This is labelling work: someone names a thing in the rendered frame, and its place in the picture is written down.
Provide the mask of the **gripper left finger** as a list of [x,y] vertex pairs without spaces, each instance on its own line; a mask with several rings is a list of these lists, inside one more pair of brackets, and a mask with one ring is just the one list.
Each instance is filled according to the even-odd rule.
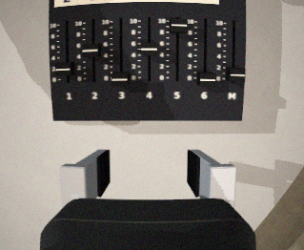
[[101,198],[111,182],[110,150],[97,150],[60,167],[62,208],[77,198]]

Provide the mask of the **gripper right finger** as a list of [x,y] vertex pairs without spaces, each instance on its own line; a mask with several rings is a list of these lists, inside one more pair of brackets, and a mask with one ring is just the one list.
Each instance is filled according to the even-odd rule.
[[234,208],[236,167],[200,150],[188,150],[187,182],[196,198],[224,199]]

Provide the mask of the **black lighting desk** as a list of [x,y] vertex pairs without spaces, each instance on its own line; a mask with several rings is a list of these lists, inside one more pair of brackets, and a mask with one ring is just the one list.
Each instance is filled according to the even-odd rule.
[[49,49],[53,121],[242,121],[246,0],[49,0]]

